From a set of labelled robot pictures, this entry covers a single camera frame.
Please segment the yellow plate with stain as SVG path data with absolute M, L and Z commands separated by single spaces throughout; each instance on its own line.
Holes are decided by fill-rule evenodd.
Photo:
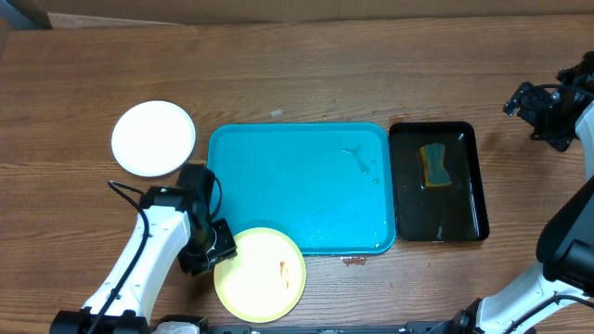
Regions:
M 238 233 L 237 255 L 214 268 L 220 302 L 235 317 L 268 323 L 288 314 L 303 296 L 306 268 L 297 245 L 283 233 L 256 227 Z

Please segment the white plate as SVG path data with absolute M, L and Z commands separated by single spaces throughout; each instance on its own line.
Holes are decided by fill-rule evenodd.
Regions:
M 184 164 L 197 130 L 187 112 L 163 100 L 140 103 L 116 122 L 110 140 L 115 160 L 129 173 L 158 177 Z

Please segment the yellow green sponge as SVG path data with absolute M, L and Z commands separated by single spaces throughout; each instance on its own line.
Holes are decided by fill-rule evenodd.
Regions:
M 431 143 L 419 149 L 422 169 L 422 186 L 446 187 L 452 181 L 445 167 L 446 147 L 441 143 Z

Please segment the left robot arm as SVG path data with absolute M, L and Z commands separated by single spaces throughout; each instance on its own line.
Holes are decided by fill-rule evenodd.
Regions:
M 101 287 L 79 311 L 60 311 L 51 333 L 150 333 L 154 304 L 174 261 L 193 276 L 237 255 L 226 220 L 215 220 L 211 186 L 153 186 L 134 201 L 130 187 L 109 181 L 137 210 L 135 231 Z

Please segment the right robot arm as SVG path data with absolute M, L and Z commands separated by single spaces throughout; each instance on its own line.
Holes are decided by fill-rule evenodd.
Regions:
M 497 294 L 429 328 L 429 334 L 532 333 L 570 304 L 593 304 L 593 54 L 559 70 L 555 83 L 521 83 L 502 110 L 532 125 L 531 139 L 559 151 L 579 140 L 586 182 L 546 224 L 532 267 Z

